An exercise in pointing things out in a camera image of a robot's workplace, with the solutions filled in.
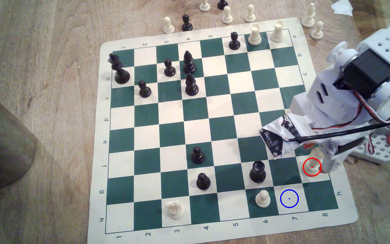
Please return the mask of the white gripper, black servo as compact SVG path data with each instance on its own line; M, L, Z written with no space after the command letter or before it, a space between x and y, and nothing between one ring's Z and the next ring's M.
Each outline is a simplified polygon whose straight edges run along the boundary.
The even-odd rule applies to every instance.
M343 76L339 69L322 70L309 91L293 97L289 117L300 136L318 136L366 125L366 110L354 93L341 82L334 85ZM359 132L347 136L289 142L289 151L300 146L311 149L314 143L319 144L324 156L322 171L330 173L342 165L365 135L365 132Z

